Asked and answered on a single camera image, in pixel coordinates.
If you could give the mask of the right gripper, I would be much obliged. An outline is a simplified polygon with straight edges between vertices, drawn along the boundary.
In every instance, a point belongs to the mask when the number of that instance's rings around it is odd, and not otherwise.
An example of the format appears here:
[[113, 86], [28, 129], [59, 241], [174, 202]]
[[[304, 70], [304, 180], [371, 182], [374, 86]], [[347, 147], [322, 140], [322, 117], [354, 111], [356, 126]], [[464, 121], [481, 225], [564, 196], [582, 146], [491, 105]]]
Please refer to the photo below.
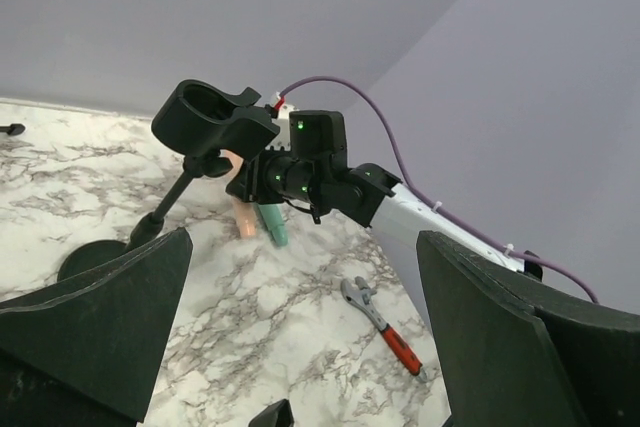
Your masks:
[[243, 202], [272, 204], [272, 160], [273, 151], [264, 150], [253, 160], [243, 161], [238, 173], [228, 182], [225, 192]]

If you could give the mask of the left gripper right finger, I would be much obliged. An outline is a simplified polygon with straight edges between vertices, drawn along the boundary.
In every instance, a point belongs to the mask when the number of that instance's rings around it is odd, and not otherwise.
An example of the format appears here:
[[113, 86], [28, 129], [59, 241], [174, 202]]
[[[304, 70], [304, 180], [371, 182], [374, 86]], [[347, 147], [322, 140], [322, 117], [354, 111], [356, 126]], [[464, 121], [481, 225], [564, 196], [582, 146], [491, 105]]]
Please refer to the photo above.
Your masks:
[[636, 426], [639, 317], [422, 231], [417, 257], [451, 426]]

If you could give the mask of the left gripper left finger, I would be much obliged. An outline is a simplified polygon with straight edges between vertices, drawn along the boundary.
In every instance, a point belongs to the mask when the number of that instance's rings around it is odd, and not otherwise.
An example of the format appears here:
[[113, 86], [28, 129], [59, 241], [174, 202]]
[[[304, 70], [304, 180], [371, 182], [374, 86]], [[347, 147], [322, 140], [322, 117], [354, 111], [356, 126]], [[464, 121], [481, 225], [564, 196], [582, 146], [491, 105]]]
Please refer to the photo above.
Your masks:
[[143, 421], [192, 250], [179, 228], [2, 302], [2, 421]]

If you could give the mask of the beige microphone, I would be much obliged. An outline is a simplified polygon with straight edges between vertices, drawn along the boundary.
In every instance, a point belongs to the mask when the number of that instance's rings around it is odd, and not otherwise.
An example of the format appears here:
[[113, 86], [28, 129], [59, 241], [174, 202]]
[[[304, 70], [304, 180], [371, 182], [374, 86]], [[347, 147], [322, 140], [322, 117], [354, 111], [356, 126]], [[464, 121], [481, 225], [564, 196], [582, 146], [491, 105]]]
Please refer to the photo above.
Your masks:
[[[231, 170], [226, 175], [226, 179], [231, 181], [238, 173], [243, 164], [243, 159], [231, 151], [223, 150], [222, 154], [231, 162]], [[235, 197], [231, 198], [236, 226], [241, 238], [252, 238], [257, 233], [257, 218], [251, 204], [242, 202]]]

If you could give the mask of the green microphone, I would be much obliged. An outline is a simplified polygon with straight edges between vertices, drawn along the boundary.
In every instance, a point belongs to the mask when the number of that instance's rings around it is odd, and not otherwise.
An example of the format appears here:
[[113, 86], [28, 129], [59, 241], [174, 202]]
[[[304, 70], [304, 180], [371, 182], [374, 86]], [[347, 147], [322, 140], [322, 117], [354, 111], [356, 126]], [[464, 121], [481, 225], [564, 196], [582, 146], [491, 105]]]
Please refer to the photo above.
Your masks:
[[289, 237], [280, 208], [276, 204], [257, 204], [256, 211], [273, 243], [277, 247], [287, 246]]

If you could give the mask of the tall round-base mic stand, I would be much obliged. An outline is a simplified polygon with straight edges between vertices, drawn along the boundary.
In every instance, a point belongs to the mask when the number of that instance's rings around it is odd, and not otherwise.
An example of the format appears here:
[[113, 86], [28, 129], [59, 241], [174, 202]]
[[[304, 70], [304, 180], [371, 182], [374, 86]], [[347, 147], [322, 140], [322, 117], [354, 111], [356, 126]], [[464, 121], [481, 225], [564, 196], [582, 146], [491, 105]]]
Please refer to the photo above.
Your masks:
[[243, 160], [257, 157], [280, 131], [271, 114], [256, 105], [259, 99], [250, 87], [229, 94], [202, 81], [181, 81], [153, 118], [151, 131], [164, 146], [184, 156], [182, 174], [158, 207], [137, 223], [127, 242], [99, 240], [77, 248], [62, 262], [57, 279], [88, 271], [158, 237], [167, 213], [193, 180], [231, 171], [232, 162], [221, 155], [223, 150]]

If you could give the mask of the short round-base mic stand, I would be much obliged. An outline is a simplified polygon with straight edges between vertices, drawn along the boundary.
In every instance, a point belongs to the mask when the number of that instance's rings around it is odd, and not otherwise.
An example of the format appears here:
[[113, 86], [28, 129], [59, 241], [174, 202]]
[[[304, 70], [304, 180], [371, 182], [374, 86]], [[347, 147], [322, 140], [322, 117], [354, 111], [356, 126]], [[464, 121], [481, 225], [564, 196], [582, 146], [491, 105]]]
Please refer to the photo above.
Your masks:
[[295, 419], [288, 399], [265, 407], [248, 424], [249, 427], [293, 427]]

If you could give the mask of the tripod mic stand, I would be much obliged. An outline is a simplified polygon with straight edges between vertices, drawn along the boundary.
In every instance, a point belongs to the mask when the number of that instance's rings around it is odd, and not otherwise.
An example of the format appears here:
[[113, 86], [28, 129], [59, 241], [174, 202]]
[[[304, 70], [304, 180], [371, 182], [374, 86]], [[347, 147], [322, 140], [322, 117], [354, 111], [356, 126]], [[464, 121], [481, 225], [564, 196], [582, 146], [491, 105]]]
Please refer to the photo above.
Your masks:
[[20, 123], [12, 123], [0, 127], [0, 133], [6, 134], [7, 136], [18, 136], [24, 133], [25, 130], [26, 127]]

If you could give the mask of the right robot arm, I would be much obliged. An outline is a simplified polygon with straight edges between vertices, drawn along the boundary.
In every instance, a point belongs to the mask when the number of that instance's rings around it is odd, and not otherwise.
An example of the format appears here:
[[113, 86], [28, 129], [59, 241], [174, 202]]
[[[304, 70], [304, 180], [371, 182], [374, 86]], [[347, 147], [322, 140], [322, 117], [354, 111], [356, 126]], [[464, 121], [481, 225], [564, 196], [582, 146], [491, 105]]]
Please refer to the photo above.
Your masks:
[[541, 280], [537, 262], [521, 262], [428, 206], [394, 174], [374, 163], [347, 165], [344, 117], [336, 111], [292, 111], [273, 120], [284, 136], [255, 159], [245, 161], [226, 192], [260, 205], [297, 201], [315, 223], [336, 210], [412, 246], [421, 231], [445, 234], [480, 256]]

